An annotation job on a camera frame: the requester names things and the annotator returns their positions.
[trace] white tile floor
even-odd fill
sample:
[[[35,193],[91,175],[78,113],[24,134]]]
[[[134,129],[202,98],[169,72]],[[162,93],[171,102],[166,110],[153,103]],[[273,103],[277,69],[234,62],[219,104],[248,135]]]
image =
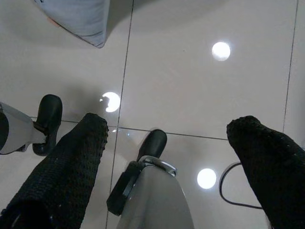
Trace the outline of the white tile floor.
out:
[[[115,229],[111,177],[113,186],[158,127],[169,133],[162,159],[178,167],[196,229],[267,229],[263,211],[228,205],[196,177],[209,167],[219,179],[238,161],[225,128],[240,116],[305,147],[305,0],[112,0],[109,17],[108,40],[95,49],[30,0],[0,1],[0,101],[36,117],[40,99],[58,95],[67,121],[59,137],[87,112],[111,126],[82,228]],[[224,62],[212,56],[217,42],[230,45]],[[100,102],[106,92],[121,97],[113,113]],[[30,149],[0,157],[0,208],[40,161]],[[258,205],[241,168],[224,185],[229,199]]]

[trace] wire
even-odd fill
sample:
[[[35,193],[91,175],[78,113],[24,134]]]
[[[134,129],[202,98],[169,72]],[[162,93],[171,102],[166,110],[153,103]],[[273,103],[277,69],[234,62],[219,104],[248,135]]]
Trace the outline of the wire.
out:
[[[253,205],[249,205],[249,204],[236,203],[236,202],[230,201],[230,200],[228,200],[227,198],[225,198],[224,195],[223,195],[223,183],[224,183],[225,177],[227,176],[227,174],[228,174],[233,168],[235,168],[235,167],[237,167],[237,166],[240,166],[241,164],[242,164],[242,163],[240,163],[240,162],[235,162],[235,163],[229,165],[229,166],[225,169],[225,171],[224,171],[223,174],[221,175],[220,181],[219,181],[219,194],[220,194],[221,198],[222,198],[225,202],[227,202],[227,203],[229,203],[229,204],[233,204],[233,205],[237,205],[237,206],[241,206],[241,207],[246,207],[246,208],[254,208],[254,209],[260,209],[260,210],[262,210],[263,208],[262,208],[262,207],[259,207],[259,206],[253,206]]]

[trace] black foot cap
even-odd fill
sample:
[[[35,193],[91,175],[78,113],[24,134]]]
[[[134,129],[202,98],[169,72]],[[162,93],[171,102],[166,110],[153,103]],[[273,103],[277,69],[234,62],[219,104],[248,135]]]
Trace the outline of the black foot cap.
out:
[[[142,156],[154,156],[159,158],[166,146],[167,136],[162,130],[151,131],[144,140],[138,154],[137,161]]]
[[[40,156],[48,155],[56,145],[56,136],[61,125],[62,102],[55,95],[48,94],[40,102],[37,121],[34,122],[36,129],[46,135],[46,143],[33,144],[33,151]]]

